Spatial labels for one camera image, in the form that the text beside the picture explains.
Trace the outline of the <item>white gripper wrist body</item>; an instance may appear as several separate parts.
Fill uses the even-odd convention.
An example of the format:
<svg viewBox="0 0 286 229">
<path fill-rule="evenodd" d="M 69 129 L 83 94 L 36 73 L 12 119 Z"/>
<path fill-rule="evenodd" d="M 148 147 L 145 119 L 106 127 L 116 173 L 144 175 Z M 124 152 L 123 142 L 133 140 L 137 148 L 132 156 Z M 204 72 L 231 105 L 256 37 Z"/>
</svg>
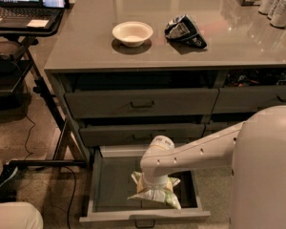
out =
<svg viewBox="0 0 286 229">
<path fill-rule="evenodd" d="M 164 188 L 168 182 L 167 176 L 149 177 L 146 174 L 143 174 L 141 178 L 142 183 L 145 187 L 153 189 Z"/>
</svg>

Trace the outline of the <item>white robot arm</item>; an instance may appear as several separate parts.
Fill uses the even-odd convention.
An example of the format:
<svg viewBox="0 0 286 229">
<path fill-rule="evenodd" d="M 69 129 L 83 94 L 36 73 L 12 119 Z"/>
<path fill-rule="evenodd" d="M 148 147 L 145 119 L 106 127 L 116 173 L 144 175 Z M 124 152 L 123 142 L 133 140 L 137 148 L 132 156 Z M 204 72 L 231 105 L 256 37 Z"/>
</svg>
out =
<svg viewBox="0 0 286 229">
<path fill-rule="evenodd" d="M 168 175 L 229 165 L 230 229 L 286 229 L 286 106 L 175 148 L 161 135 L 140 161 L 137 191 L 171 189 Z"/>
</svg>

